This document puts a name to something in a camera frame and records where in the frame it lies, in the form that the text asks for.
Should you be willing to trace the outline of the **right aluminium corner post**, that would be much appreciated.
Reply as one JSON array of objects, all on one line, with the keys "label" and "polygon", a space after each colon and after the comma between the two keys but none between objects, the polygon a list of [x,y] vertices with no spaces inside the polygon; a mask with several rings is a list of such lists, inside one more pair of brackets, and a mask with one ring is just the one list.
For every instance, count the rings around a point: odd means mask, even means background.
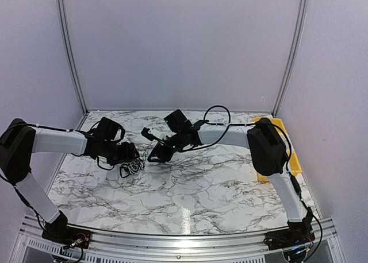
[{"label": "right aluminium corner post", "polygon": [[294,27],[294,33],[292,38],[291,47],[289,50],[286,66],[283,72],[283,77],[281,81],[281,85],[277,94],[276,101],[274,103],[272,115],[277,116],[281,110],[283,100],[285,98],[288,85],[292,76],[294,63],[297,57],[297,52],[300,47],[302,34],[305,25],[305,17],[308,8],[308,0],[299,0],[298,4],[298,12],[297,12],[297,19],[296,24]]}]

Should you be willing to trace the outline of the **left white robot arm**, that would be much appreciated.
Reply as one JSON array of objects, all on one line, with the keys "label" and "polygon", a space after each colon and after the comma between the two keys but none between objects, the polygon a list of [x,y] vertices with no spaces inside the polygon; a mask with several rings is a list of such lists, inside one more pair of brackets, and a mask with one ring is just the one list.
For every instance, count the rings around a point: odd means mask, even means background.
[{"label": "left white robot arm", "polygon": [[95,161],[104,158],[110,170],[140,157],[135,145],[123,140],[124,135],[125,129],[108,118],[88,131],[30,124],[16,118],[1,135],[1,177],[39,218],[44,236],[67,243],[76,233],[34,177],[34,156],[61,153]]}]

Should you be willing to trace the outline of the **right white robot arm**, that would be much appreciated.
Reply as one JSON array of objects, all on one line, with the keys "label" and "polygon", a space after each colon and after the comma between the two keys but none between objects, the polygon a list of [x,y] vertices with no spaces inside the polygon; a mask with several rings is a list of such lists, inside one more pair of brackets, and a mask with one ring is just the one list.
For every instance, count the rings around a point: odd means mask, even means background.
[{"label": "right white robot arm", "polygon": [[148,160],[169,162],[174,153],[193,152],[222,144],[247,148],[255,170],[266,176],[276,190],[286,211],[288,228],[276,239],[296,245],[302,239],[313,239],[313,212],[302,199],[302,190],[291,173],[292,146],[281,128],[268,118],[247,124],[211,123],[203,118],[192,123],[177,109],[164,118],[172,136],[158,137],[152,129],[144,128],[141,135],[157,144]]}]

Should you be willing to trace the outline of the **aluminium corner post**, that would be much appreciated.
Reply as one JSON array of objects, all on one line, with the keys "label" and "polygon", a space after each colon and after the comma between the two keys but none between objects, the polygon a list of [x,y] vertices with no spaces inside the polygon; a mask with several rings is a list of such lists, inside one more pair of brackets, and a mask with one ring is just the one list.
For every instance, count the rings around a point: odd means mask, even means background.
[{"label": "aluminium corner post", "polygon": [[66,59],[68,68],[71,74],[72,84],[74,86],[76,98],[80,107],[81,112],[86,115],[89,113],[87,108],[87,104],[85,101],[85,97],[82,91],[81,81],[78,75],[78,69],[75,62],[74,52],[72,49],[72,43],[70,39],[70,31],[68,28],[67,22],[67,13],[66,13],[66,6],[64,0],[56,0],[56,6],[59,16],[59,23],[62,33],[63,45],[66,53]]},{"label": "aluminium corner post", "polygon": [[298,12],[297,12],[297,19],[296,24],[294,27],[294,33],[292,38],[291,47],[289,50],[286,66],[283,72],[283,77],[281,81],[281,85],[277,94],[276,101],[274,103],[272,115],[277,116],[281,110],[283,100],[285,98],[288,85],[292,76],[294,63],[297,57],[297,52],[300,47],[302,34],[305,25],[305,17],[308,8],[308,0],[299,0],[298,4]]}]

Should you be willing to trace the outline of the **yellow plastic bin far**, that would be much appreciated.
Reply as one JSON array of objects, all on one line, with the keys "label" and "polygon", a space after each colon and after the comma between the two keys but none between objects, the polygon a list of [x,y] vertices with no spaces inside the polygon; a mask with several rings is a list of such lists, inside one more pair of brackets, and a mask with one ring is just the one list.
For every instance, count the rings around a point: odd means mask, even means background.
[{"label": "yellow plastic bin far", "polygon": [[[263,117],[255,117],[252,121],[253,122],[258,122],[261,118]],[[286,133],[286,128],[282,122],[282,120],[280,118],[270,118],[268,117],[268,119],[271,121],[272,124],[277,125],[278,127],[280,127],[285,133]]]}]

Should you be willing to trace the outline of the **yellow plastic bin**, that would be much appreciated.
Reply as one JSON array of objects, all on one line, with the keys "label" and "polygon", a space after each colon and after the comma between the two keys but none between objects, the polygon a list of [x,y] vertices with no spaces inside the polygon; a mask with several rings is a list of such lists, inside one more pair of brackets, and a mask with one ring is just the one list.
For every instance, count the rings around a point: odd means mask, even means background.
[{"label": "yellow plastic bin", "polygon": [[[300,165],[300,162],[298,160],[297,154],[295,151],[292,151],[291,153],[291,159],[290,159],[290,170],[294,176],[297,176],[298,174],[302,173],[302,168]],[[261,175],[260,173],[256,173],[258,182],[269,182],[267,177],[264,175]]]},{"label": "yellow plastic bin", "polygon": [[[258,122],[261,118],[263,117],[255,117],[252,121],[253,122]],[[285,133],[286,133],[286,128],[282,122],[282,120],[280,118],[270,118],[268,117],[268,119],[271,121],[272,124],[277,125],[278,127],[280,127]]]}]

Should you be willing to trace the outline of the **aluminium front rail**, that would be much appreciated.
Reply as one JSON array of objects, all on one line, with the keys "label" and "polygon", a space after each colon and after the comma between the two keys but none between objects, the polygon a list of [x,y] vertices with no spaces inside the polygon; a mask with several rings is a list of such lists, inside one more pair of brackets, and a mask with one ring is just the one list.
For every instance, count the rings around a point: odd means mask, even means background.
[{"label": "aluminium front rail", "polygon": [[268,247],[271,232],[223,235],[154,235],[75,226],[89,231],[89,245],[65,249],[42,238],[37,219],[26,216],[10,262],[345,262],[331,219],[313,224],[315,240]]}]

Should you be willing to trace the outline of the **yellow plastic bin near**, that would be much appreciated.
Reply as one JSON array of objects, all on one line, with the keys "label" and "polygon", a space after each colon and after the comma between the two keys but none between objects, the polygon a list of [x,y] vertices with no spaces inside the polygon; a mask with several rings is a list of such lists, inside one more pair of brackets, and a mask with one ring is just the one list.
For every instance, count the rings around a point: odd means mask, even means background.
[{"label": "yellow plastic bin near", "polygon": [[[292,151],[291,153],[291,159],[290,159],[290,170],[294,176],[297,176],[298,174],[302,173],[302,168],[300,165],[300,162],[298,160],[297,154],[295,151]],[[260,173],[256,173],[258,182],[269,182],[267,177],[264,175],[261,175]]]}]

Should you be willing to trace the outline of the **left aluminium corner post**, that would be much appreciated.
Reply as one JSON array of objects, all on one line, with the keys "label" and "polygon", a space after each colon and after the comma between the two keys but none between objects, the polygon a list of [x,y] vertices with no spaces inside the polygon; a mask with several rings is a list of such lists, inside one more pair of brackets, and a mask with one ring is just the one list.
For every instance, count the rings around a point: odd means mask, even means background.
[{"label": "left aluminium corner post", "polygon": [[67,22],[67,13],[66,13],[66,6],[64,0],[56,0],[56,6],[59,16],[59,23],[62,33],[63,45],[66,53],[66,59],[68,68],[71,74],[72,84],[74,86],[76,98],[80,107],[81,112],[86,115],[89,113],[87,108],[87,104],[85,101],[85,97],[82,91],[81,81],[78,75],[78,69],[75,62],[74,52],[72,49],[72,43],[70,39],[70,31],[68,28]]}]

